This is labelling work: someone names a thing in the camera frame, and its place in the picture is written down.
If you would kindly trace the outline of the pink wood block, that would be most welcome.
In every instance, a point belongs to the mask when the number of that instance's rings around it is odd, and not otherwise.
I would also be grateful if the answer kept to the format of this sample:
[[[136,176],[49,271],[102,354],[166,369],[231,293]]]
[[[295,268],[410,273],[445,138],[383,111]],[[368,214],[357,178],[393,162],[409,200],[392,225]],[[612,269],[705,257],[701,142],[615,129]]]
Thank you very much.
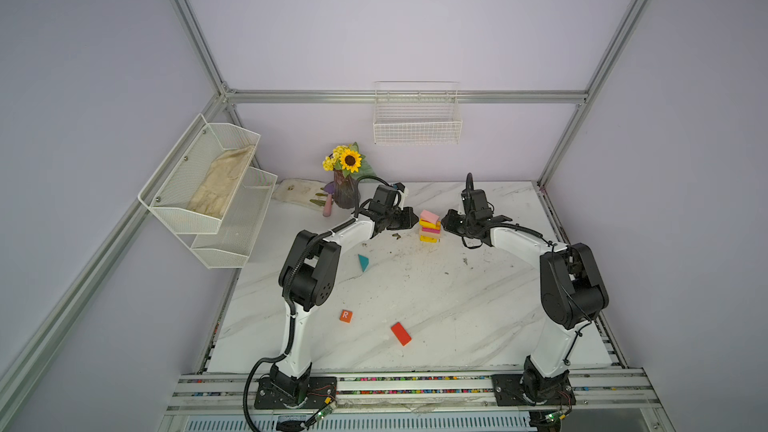
[[[440,217],[433,212],[430,212],[428,210],[423,210],[420,213],[419,220],[424,223],[438,224],[440,221]]]

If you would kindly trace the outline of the yellow red striped block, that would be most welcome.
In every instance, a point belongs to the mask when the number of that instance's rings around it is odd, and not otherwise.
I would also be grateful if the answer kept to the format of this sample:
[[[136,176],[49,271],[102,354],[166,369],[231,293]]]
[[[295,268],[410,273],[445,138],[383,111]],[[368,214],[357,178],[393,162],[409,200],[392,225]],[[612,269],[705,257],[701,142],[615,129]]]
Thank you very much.
[[[436,223],[433,223],[433,222],[420,220],[419,225],[424,229],[441,230],[441,224],[439,221]]]

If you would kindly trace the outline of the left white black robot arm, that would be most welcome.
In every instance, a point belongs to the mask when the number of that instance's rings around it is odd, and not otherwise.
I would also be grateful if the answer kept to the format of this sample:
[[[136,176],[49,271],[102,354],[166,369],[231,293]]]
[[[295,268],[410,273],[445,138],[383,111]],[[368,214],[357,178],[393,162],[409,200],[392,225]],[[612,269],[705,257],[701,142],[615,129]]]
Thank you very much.
[[[409,230],[418,222],[404,204],[402,183],[381,183],[373,197],[356,206],[350,217],[322,232],[300,231],[278,277],[286,324],[281,353],[271,361],[269,380],[292,404],[308,395],[312,359],[305,337],[313,311],[330,297],[342,254],[380,233]]]

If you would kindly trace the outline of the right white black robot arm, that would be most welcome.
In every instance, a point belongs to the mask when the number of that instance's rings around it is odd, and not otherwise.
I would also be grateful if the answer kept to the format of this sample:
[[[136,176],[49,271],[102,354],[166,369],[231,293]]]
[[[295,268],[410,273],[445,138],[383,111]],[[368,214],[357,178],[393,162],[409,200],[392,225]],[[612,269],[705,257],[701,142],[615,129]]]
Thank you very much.
[[[548,240],[529,227],[496,215],[486,193],[467,177],[461,192],[463,211],[451,209],[443,229],[468,249],[484,245],[504,250],[539,274],[542,308],[548,317],[534,351],[526,357],[521,399],[544,404],[566,391],[571,356],[583,333],[609,304],[609,295],[591,248],[583,243]]]

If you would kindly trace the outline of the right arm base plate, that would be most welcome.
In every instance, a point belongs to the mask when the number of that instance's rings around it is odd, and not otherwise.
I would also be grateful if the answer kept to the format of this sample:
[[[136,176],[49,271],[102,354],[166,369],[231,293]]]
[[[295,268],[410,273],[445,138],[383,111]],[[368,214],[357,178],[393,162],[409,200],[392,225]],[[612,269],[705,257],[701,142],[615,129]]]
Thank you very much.
[[[576,402],[568,371],[555,377],[530,371],[495,374],[491,381],[498,406],[573,406]]]

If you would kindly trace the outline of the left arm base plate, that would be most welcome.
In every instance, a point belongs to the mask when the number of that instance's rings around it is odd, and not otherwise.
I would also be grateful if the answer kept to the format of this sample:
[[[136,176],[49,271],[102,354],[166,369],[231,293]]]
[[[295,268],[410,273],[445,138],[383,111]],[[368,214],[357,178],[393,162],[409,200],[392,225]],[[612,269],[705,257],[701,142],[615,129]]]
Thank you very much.
[[[256,396],[250,405],[256,410],[317,410],[336,397],[337,386],[335,377],[310,376],[305,384],[299,383],[287,390],[264,376],[258,380]]]

